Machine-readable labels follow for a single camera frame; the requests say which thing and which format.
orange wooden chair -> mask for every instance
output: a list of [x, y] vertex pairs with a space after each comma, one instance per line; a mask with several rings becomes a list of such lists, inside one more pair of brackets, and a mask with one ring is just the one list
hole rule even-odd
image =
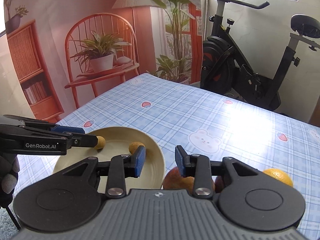
[[[119, 70], [112, 74], [107, 74], [99, 77], [78, 77], [79, 75], [92, 72], [90, 69], [90, 61], [80, 66], [80, 62], [76, 58], [70, 58], [82, 50], [80, 41], [91, 38], [91, 31], [97, 33], [117, 33], [119, 38], [132, 44], [131, 46], [124, 46], [124, 51], [117, 52], [117, 57], [126, 56], [133, 60], [133, 66]], [[73, 98], [76, 103], [76, 108], [79, 108], [79, 101], [76, 87], [91, 84], [94, 96], [98, 96], [95, 83], [105, 79], [119, 76], [121, 82], [125, 82], [125, 73], [134, 71], [139, 75], [139, 63], [137, 62], [137, 41], [136, 36], [130, 23], [119, 15], [112, 13], [98, 13], [87, 16], [78, 21], [68, 32], [65, 40], [65, 51], [67, 59], [67, 68], [69, 75], [69, 83], [65, 88], [71, 88]]]

chair backrest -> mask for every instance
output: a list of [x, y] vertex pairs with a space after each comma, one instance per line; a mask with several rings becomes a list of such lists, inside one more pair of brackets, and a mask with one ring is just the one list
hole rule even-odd
[[77, 74], [87, 72], [89, 70], [90, 61], [80, 65], [80, 61], [77, 58], [70, 58], [83, 48], [80, 46], [81, 40], [92, 39], [92, 31], [98, 34], [118, 34], [118, 38], [124, 39], [129, 42], [131, 46], [124, 46], [123, 51], [118, 51], [117, 56], [126, 56], [136, 63], [136, 37], [131, 24], [119, 15], [112, 13], [98, 13], [87, 16], [78, 21], [70, 29], [65, 40], [65, 51], [67, 68], [70, 82], [73, 81], [73, 77]]

book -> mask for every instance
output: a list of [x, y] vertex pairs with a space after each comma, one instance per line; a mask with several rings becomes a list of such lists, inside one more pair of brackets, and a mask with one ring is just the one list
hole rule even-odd
[[29, 97], [27, 91], [25, 89], [23, 89], [22, 91], [24, 93], [24, 96], [26, 97], [28, 104], [31, 105], [31, 100], [30, 100], [30, 97]]
[[36, 99], [35, 99], [34, 95], [32, 94], [31, 88], [28, 87], [28, 88], [26, 89], [26, 91], [27, 91], [27, 94], [29, 95], [31, 104], [34, 104], [34, 103], [36, 102]]
[[46, 96], [44, 95], [44, 91], [43, 91], [42, 88], [41, 88], [40, 82], [37, 82], [37, 83], [36, 83], [36, 86], [37, 86], [38, 91], [39, 91], [39, 93], [40, 93], [40, 98], [41, 98], [41, 99], [45, 99]]
[[32, 93], [33, 93], [34, 97], [36, 98], [36, 102], [40, 101], [41, 100], [40, 99], [40, 95], [39, 95], [39, 93], [37, 91], [37, 88], [36, 88], [35, 84], [31, 85], [31, 90], [32, 90]]
[[46, 92], [46, 90], [45, 90], [45, 88], [44, 88], [44, 86], [43, 86], [42, 81], [40, 81], [40, 87], [42, 88], [42, 91], [43, 91], [43, 93], [44, 93], [44, 98], [46, 98], [48, 95], [47, 95], [47, 92]]

bookshelf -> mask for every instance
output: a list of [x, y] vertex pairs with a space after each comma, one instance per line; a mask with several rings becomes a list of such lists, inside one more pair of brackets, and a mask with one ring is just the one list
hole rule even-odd
[[60, 120], [62, 106], [52, 85], [32, 20], [7, 35], [9, 50], [22, 91], [37, 119]]

pink wall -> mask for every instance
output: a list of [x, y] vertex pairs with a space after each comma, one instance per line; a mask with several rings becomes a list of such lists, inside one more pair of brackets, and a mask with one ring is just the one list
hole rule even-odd
[[[64, 86], [69, 82], [64, 41], [70, 28], [80, 19], [100, 12], [112, 12], [132, 23], [131, 9], [112, 10], [116, 0], [13, 0], [11, 13], [19, 5], [25, 5], [29, 13], [21, 19], [21, 24], [35, 19], [37, 31], [48, 71], [54, 88], [65, 111], [60, 117], [76, 109], [71, 88]], [[136, 35], [140, 70], [155, 70], [155, 52], [152, 39], [150, 8], [135, 8]], [[120, 83], [119, 78], [98, 82], [97, 88], [103, 93]], [[77, 88], [80, 105], [94, 98], [90, 85]]]

